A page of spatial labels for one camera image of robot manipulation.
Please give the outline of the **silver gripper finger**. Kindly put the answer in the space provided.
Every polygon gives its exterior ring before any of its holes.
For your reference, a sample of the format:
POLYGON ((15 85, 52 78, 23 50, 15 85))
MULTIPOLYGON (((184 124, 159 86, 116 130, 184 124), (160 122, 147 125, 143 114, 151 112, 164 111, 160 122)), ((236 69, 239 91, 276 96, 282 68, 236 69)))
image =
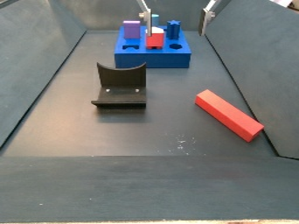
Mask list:
POLYGON ((200 10, 199 34, 203 36, 208 22, 215 18, 215 9, 220 0, 210 0, 207 6, 200 10))
POLYGON ((146 0, 136 0, 142 12, 139 17, 146 21, 147 35, 152 36, 152 11, 146 4, 146 0))

